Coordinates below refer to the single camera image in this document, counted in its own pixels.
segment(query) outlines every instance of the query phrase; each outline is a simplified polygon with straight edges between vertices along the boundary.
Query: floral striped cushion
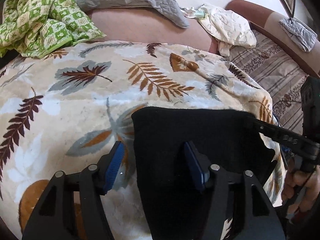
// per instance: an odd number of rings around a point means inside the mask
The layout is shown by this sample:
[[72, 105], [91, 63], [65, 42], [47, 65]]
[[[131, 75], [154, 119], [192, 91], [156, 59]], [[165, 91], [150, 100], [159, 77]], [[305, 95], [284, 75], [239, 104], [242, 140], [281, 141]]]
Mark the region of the floral striped cushion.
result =
[[282, 127], [302, 134], [300, 88], [308, 75], [271, 39], [256, 30], [253, 33], [256, 48], [233, 46], [226, 59], [270, 93], [273, 114]]

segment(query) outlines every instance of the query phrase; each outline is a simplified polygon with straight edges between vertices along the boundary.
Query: green patterned cloth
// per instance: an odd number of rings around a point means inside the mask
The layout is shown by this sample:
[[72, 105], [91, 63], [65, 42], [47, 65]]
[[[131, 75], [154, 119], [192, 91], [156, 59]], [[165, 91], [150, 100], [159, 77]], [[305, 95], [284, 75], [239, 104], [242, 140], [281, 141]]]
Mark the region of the green patterned cloth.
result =
[[0, 25], [0, 57], [16, 49], [42, 58], [62, 46], [105, 36], [74, 0], [7, 0]]

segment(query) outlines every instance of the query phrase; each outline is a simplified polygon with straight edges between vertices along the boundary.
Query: folded gray cloth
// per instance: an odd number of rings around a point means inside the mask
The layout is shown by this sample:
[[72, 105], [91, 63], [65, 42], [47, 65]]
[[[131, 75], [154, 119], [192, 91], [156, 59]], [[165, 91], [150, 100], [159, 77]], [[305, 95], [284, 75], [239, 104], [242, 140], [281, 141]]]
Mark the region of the folded gray cloth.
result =
[[279, 21], [281, 28], [290, 39], [305, 52], [310, 52], [316, 42], [317, 34], [298, 19], [284, 18]]

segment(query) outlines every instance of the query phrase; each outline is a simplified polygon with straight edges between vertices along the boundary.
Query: hand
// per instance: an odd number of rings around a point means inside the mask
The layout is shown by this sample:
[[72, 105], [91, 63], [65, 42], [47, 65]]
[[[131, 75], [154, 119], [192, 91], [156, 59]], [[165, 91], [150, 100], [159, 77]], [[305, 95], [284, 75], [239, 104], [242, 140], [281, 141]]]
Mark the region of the hand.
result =
[[[294, 168], [294, 161], [290, 160], [288, 163], [288, 172], [284, 179], [284, 188], [281, 193], [282, 201], [287, 200], [288, 198], [292, 198], [294, 195], [294, 187], [296, 185], [302, 186], [304, 182], [309, 178], [310, 173], [305, 173], [302, 171], [296, 171], [292, 173]], [[302, 198], [300, 203], [295, 203], [289, 206], [288, 214], [294, 213], [298, 207], [301, 212], [306, 212], [310, 210], [315, 203], [319, 192], [320, 192], [320, 166], [317, 165], [316, 171], [313, 172], [308, 182], [305, 184], [307, 188], [304, 197]]]

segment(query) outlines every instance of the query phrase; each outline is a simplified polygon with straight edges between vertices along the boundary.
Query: metal screw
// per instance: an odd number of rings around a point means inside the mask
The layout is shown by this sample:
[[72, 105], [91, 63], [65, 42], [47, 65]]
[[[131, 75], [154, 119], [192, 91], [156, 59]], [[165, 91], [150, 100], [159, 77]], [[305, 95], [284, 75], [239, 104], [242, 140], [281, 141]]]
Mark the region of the metal screw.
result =
[[63, 171], [57, 171], [56, 174], [55, 174], [55, 176], [56, 176], [57, 178], [62, 177], [62, 175], [63, 175]]
[[88, 169], [89, 171], [95, 171], [98, 168], [98, 166], [96, 164], [91, 164]]
[[217, 164], [212, 164], [212, 165], [210, 166], [210, 168], [211, 168], [212, 170], [214, 170], [214, 171], [220, 170], [220, 166], [217, 165]]
[[252, 171], [249, 171], [249, 170], [246, 170], [244, 172], [245, 175], [247, 175], [248, 177], [252, 177], [253, 176], [253, 172]]

